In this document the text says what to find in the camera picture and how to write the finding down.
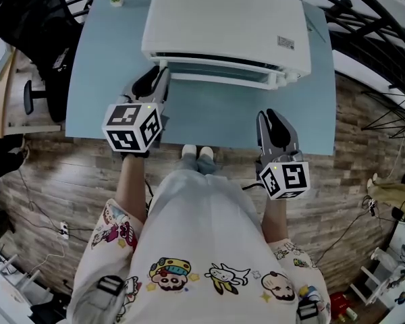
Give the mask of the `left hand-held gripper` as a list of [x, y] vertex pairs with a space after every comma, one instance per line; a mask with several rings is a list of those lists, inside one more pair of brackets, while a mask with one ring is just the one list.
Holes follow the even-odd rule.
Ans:
[[169, 68], [155, 65], [108, 106], [102, 130], [113, 151], [145, 153], [160, 141], [168, 120], [163, 110], [170, 80]]

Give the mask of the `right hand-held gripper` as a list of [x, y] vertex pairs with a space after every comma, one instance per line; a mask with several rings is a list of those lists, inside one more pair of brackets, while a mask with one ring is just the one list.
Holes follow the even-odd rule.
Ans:
[[282, 155], [259, 166], [256, 172], [269, 199], [298, 198], [310, 190], [308, 163], [297, 151], [298, 135], [292, 124], [280, 113], [267, 109], [257, 114], [256, 133], [262, 155]]

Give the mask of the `person's right forearm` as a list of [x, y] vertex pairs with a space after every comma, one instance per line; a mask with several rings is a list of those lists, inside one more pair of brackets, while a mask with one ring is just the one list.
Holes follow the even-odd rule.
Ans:
[[288, 238], [286, 200], [267, 199], [261, 228], [266, 243], [279, 242]]

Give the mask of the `person's left forearm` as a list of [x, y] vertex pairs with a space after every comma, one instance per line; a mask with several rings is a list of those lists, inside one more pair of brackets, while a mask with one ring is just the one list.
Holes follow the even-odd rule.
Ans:
[[141, 223], [146, 221], [146, 193], [144, 159], [126, 155], [115, 194], [115, 201]]

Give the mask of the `white toaster oven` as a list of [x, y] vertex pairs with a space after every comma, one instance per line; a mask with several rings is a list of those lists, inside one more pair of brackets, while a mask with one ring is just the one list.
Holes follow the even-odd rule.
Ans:
[[155, 63], [275, 72], [279, 88], [311, 73], [299, 0], [151, 0], [141, 49]]

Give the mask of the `grey jeans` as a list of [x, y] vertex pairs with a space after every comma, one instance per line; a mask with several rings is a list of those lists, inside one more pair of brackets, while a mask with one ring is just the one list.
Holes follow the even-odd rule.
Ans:
[[214, 160], [208, 155], [200, 155], [196, 157], [194, 154], [186, 153], [179, 160], [177, 170], [196, 171], [205, 175], [215, 175], [219, 173], [219, 168]]

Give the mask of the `black tripod stand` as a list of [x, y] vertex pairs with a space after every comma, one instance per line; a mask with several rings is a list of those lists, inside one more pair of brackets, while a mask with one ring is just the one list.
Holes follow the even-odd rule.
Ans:
[[362, 131], [391, 131], [390, 139], [405, 138], [405, 95], [400, 93], [380, 93], [364, 90], [362, 95], [371, 99], [385, 111], [377, 119], [361, 128]]

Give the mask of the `white cartoon print shirt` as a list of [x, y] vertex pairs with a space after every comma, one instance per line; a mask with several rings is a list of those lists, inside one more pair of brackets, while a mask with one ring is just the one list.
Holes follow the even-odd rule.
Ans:
[[[119, 296], [97, 288], [125, 281]], [[331, 304], [321, 272], [289, 239], [266, 243], [239, 185], [181, 170], [158, 187], [144, 223], [108, 200], [78, 266], [69, 324], [296, 324]]]

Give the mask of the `black office chair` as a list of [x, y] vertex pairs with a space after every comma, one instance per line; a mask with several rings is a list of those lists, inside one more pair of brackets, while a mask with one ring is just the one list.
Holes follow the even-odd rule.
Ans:
[[44, 90], [24, 86], [24, 108], [46, 99], [55, 123], [65, 120], [72, 67], [82, 32], [65, 0], [4, 0], [0, 6], [0, 37], [36, 66]]

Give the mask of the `wooden desk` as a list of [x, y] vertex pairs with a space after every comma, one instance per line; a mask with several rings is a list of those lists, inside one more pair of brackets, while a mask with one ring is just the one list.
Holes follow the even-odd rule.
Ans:
[[59, 132], [61, 124], [54, 123], [49, 117], [47, 105], [35, 106], [39, 111], [26, 115], [24, 109], [24, 85], [28, 72], [17, 72], [17, 67], [27, 65], [28, 59], [13, 50], [0, 77], [0, 138], [12, 134], [33, 134]]

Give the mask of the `black metal railing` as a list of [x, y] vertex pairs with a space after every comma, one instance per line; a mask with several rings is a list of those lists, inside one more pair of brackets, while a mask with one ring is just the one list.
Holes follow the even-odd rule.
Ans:
[[382, 2], [304, 1], [323, 10], [335, 54], [349, 61], [339, 71], [379, 92], [405, 96], [405, 27]]

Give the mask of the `white shelf rack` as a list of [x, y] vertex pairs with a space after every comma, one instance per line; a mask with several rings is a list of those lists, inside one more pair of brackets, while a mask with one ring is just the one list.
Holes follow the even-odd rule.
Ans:
[[392, 255], [376, 248], [371, 255], [372, 261], [377, 261], [386, 271], [381, 277], [371, 273], [366, 267], [360, 270], [371, 280], [375, 287], [369, 296], [365, 296], [353, 283], [350, 284], [352, 291], [364, 302], [366, 306], [380, 300], [386, 307], [392, 309], [405, 303], [405, 244], [401, 246], [400, 260]]

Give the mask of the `red box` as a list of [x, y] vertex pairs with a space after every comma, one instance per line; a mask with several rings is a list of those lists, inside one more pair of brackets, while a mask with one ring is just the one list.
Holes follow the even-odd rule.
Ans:
[[349, 300], [342, 292], [334, 292], [330, 296], [331, 301], [331, 317], [337, 319], [339, 316], [346, 314], [347, 308], [350, 306]]

